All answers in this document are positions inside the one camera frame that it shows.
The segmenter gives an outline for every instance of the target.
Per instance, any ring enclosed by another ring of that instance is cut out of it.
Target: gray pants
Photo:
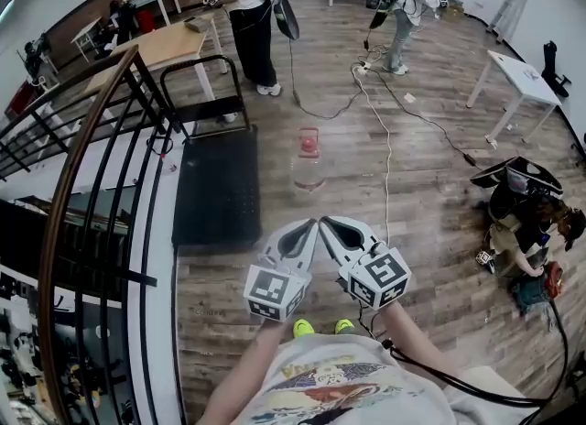
[[[391,49],[388,51],[385,57],[385,67],[391,71],[396,71],[399,66],[403,65],[403,57],[401,56],[401,52],[403,51],[403,46],[409,39],[411,30],[414,26],[403,10],[396,10],[395,18],[395,39],[393,39]]]

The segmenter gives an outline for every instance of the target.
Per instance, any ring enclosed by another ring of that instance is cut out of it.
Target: plastic bottle
[[[320,153],[320,131],[301,127],[291,157],[291,184],[296,195],[313,195],[326,182],[324,162]]]

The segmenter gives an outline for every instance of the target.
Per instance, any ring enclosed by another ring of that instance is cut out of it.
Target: chair
[[[549,88],[553,90],[555,94],[562,98],[570,96],[568,90],[564,88],[566,83],[571,84],[570,79],[564,75],[563,79],[560,78],[556,73],[556,52],[558,46],[551,40],[548,44],[543,46],[543,54],[546,61],[546,68],[541,73],[541,76],[549,85]]]

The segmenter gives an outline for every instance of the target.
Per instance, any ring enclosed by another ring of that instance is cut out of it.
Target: white cable
[[[388,156],[386,157],[386,176],[385,176],[385,228],[386,228],[386,245],[387,245],[387,247],[389,247],[391,245],[391,234],[390,234],[390,231],[388,228],[388,177],[391,174],[391,156],[393,155],[393,149],[391,148],[391,132],[389,131],[388,128],[386,128],[385,123],[383,123],[383,119],[381,119],[381,116],[376,112],[376,109],[374,109],[374,106],[370,102],[370,96],[368,95],[368,93],[366,92],[366,90],[363,87],[363,83],[356,76],[356,71],[359,68],[360,67],[354,67],[352,69],[352,75],[353,75],[355,81],[358,83],[358,86],[360,86],[360,89],[362,90],[362,92],[366,96],[366,102],[368,103],[370,108],[373,110],[373,113],[374,113],[374,115],[376,115],[378,122],[381,123],[381,125],[383,126],[383,129],[386,131],[386,146],[388,147]]]

